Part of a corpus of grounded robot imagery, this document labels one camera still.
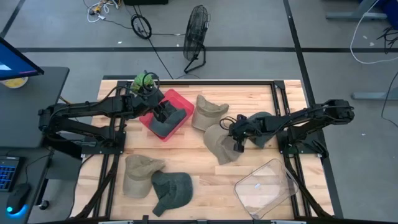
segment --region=red plastic bin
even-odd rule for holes
[[[170,103],[176,108],[176,109],[185,109],[187,112],[186,117],[166,136],[162,137],[157,135],[156,136],[160,138],[160,140],[166,142],[171,138],[171,136],[187,121],[189,117],[193,114],[193,111],[195,109],[195,106],[191,104],[188,100],[186,100],[183,96],[181,96],[179,93],[177,93],[175,90],[170,89],[164,94],[164,99],[163,101],[169,100]],[[139,118],[139,121],[145,125],[145,127],[149,128],[150,121],[152,121],[152,118],[154,117],[153,113],[147,113],[145,116],[141,116]]]

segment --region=computer monitor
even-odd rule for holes
[[[0,80],[43,74],[41,68],[0,37]]]

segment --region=tan cap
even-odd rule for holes
[[[241,155],[234,151],[236,141],[228,136],[228,131],[222,129],[219,124],[210,126],[203,135],[203,140],[210,152],[217,157],[220,165],[233,162]]]
[[[210,103],[202,95],[197,96],[197,107],[192,116],[192,126],[206,131],[213,124],[218,124],[221,116],[228,111],[229,105]]]
[[[165,166],[163,160],[142,155],[126,158],[126,171],[123,180],[123,193],[129,197],[144,198],[152,188],[152,174]]]

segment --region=gray floor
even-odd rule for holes
[[[99,21],[89,24],[82,1],[26,0],[10,28],[6,40],[15,47],[150,47],[148,41],[131,30]],[[86,0],[91,5],[96,0]],[[0,3],[0,29],[17,2]],[[154,32],[184,33],[192,7],[203,4],[211,14],[206,46],[293,47],[289,24],[280,0],[170,0],[165,6],[142,6]],[[356,1],[290,0],[302,47],[349,47],[355,22],[327,21],[327,11],[349,11]],[[123,6],[111,8],[108,19],[129,25]],[[383,47],[376,40],[385,21],[361,24],[355,47]],[[182,46],[182,37],[153,36],[156,47]],[[62,95],[70,101],[95,100],[103,75],[135,75],[143,70],[167,79],[153,52],[111,53],[26,53],[41,66],[66,66],[71,72]],[[160,52],[174,77],[183,74],[187,61],[181,52]],[[373,61],[398,57],[397,54],[358,54]],[[398,159],[394,138],[398,133],[380,117],[382,102],[353,101],[353,91],[386,91],[398,71],[397,62],[361,65],[350,54],[305,53],[315,99],[323,102],[343,98],[355,107],[355,120],[346,126],[325,128],[326,142],[341,206],[346,218],[398,222]],[[201,78],[301,79],[295,53],[208,52],[207,64],[193,72]],[[396,102],[387,104],[385,116],[394,119]],[[48,210],[35,210],[30,222],[60,220],[67,216],[73,182],[54,182],[45,194],[47,200],[60,195]]]

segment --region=hat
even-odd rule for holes
[[[126,158],[126,171],[123,180],[123,193],[134,198],[144,198],[152,188],[151,175],[165,166],[164,161],[142,155]]]
[[[258,112],[255,113],[254,115],[250,116],[248,120],[254,121],[256,118],[264,117],[264,116],[272,116],[268,112]],[[249,138],[250,141],[252,141],[256,146],[260,147],[261,149],[264,148],[266,145],[266,142],[269,141],[272,138],[272,136],[266,136],[263,135],[261,137],[256,137],[256,138]]]
[[[203,140],[210,152],[217,157],[220,165],[233,162],[241,155],[240,152],[234,151],[236,141],[228,136],[228,131],[222,129],[219,124],[208,128],[203,135]]]
[[[192,199],[192,180],[187,173],[163,173],[157,171],[152,175],[152,183],[159,199],[153,213],[160,217],[166,209],[179,208]]]
[[[150,121],[149,129],[158,136],[166,137],[187,116],[185,109],[176,109],[169,101],[164,103],[165,109],[170,116],[162,123],[155,117]]]
[[[206,131],[213,124],[218,124],[223,114],[228,111],[229,105],[218,106],[210,103],[202,95],[197,96],[197,107],[192,116],[192,126]]]

